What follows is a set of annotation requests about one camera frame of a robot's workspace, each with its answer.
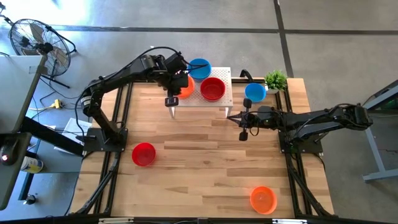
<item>wooden tabletop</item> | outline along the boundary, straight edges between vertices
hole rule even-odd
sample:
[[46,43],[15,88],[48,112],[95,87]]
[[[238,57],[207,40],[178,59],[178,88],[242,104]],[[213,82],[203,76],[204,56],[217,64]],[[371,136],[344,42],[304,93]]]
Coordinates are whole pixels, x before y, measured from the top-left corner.
[[[310,111],[303,79],[290,78],[288,85],[293,112]],[[231,114],[244,109],[245,86],[233,84]],[[116,91],[103,98],[102,109],[109,118],[115,98]],[[225,119],[224,108],[179,108],[172,119],[164,98],[156,84],[133,86],[127,120],[129,137],[119,166],[113,217],[294,216],[277,131],[262,129],[258,136],[249,135],[248,141],[241,142],[241,129]],[[252,110],[261,105],[276,107],[275,96],[267,96]],[[156,148],[156,159],[150,167],[138,167],[131,160],[131,152],[140,142],[149,142]],[[72,212],[81,208],[98,185],[103,157],[103,152],[94,152],[83,161]],[[309,189],[333,213],[322,163],[311,154],[303,155],[303,163]],[[250,193],[260,185],[270,187],[277,195],[278,205],[271,215],[260,215],[251,208]],[[301,191],[298,192],[303,210]]]

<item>orange cup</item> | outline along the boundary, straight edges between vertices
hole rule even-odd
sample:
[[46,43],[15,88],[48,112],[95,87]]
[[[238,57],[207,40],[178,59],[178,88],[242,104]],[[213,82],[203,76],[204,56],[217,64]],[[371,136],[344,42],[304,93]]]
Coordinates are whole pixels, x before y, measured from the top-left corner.
[[276,209],[277,198],[268,187],[256,187],[250,195],[250,204],[256,212],[269,215]]
[[188,98],[193,91],[195,90],[195,83],[193,82],[193,78],[188,75],[188,87],[181,88],[181,94],[178,95],[179,98],[185,99]]

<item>blue bowl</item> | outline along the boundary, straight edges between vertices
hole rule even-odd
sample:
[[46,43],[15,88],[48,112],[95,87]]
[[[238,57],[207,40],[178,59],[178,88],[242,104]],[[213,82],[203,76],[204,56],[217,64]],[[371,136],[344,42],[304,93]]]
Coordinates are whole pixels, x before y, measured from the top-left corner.
[[253,103],[260,103],[266,97],[266,88],[258,83],[250,83],[244,89],[244,97]]
[[[190,76],[196,81],[196,82],[202,82],[204,79],[209,77],[211,73],[211,65],[209,61],[203,59],[203,58],[196,58],[193,59],[190,64],[194,65],[193,69],[189,74]],[[203,68],[197,68],[195,69],[195,65],[207,65]]]

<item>white pegboard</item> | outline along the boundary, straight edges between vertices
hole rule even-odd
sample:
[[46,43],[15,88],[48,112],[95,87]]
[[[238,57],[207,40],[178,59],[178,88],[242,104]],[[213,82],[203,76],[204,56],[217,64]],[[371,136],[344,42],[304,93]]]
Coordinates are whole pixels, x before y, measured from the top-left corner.
[[209,77],[216,77],[222,80],[225,84],[225,94],[221,99],[216,102],[209,102],[204,99],[200,93],[201,83],[195,82],[195,90],[186,99],[178,99],[179,104],[177,107],[232,107],[232,81],[231,81],[231,68],[229,67],[216,67],[211,68]]

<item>gray floor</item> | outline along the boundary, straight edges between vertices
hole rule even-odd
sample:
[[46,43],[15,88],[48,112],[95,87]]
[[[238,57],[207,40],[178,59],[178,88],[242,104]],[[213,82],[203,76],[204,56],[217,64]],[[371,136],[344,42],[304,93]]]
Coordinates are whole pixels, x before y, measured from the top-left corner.
[[[148,1],[2,1],[7,15],[17,20],[33,18],[48,24],[116,27],[211,27],[276,29],[271,0],[148,0]],[[320,30],[394,30],[398,29],[395,0],[280,0],[286,29]],[[14,54],[6,26],[0,29],[0,51]],[[68,72],[60,80],[71,90],[58,88],[67,96],[76,96],[91,80],[122,67],[151,45],[166,45],[181,50],[188,59],[205,57],[215,67],[231,67],[234,76],[248,69],[252,75],[285,68],[279,34],[222,34],[171,32],[61,32],[79,50]],[[396,35],[287,35],[294,77],[305,79],[312,110],[337,103],[363,102],[370,95],[398,78]],[[50,90],[41,83],[35,97]],[[51,103],[61,96],[47,98]],[[40,122],[64,127],[73,111],[48,111]],[[394,119],[375,119],[378,124],[396,127]],[[375,126],[375,136],[387,138]],[[396,144],[383,149],[395,149]],[[398,222],[398,179],[378,180],[371,184],[362,175],[377,171],[365,134],[340,130],[322,141],[326,175],[335,213],[346,218]],[[80,161],[51,150],[39,149],[52,172],[34,178],[31,194],[39,201],[31,206],[16,200],[21,186],[18,180],[9,206],[0,212],[0,220],[44,217],[65,213],[80,169]],[[398,154],[381,151],[387,168],[398,168]]]

